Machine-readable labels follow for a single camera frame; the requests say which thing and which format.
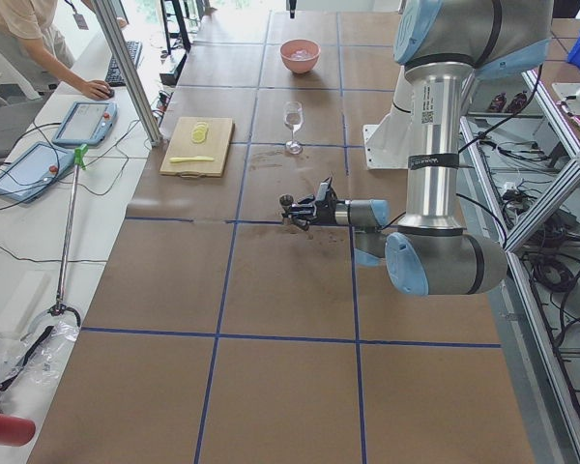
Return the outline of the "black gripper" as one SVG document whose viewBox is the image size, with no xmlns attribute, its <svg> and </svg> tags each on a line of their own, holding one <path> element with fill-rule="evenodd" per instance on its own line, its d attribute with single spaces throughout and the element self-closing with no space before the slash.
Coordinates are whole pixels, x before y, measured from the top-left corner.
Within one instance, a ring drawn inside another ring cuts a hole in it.
<svg viewBox="0 0 580 464">
<path fill-rule="evenodd" d="M 292 213 L 291 223 L 303 231 L 309 230 L 311 220 L 300 217 L 314 216 L 312 223 L 316 225 L 350 224 L 349 204 L 346 200 L 338 199 L 333 190 L 318 192 L 316 197 L 308 195 L 298 202 L 294 199 Z"/>
</svg>

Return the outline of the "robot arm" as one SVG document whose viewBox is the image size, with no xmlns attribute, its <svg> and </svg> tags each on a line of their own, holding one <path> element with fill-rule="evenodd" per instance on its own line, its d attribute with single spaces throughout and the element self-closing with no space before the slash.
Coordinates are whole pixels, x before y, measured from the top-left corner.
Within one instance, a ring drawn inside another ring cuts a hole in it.
<svg viewBox="0 0 580 464">
<path fill-rule="evenodd" d="M 468 295 L 507 273 L 503 248 L 467 234 L 455 218 L 462 86 L 539 66 L 547 56 L 549 1 L 410 1 L 396 33 L 395 61 L 411 88 L 406 210 L 385 233 L 383 200 L 342 200 L 331 184 L 300 201 L 284 195 L 283 216 L 301 229 L 350 225 L 369 266 L 385 262 L 406 294 Z"/>
</svg>

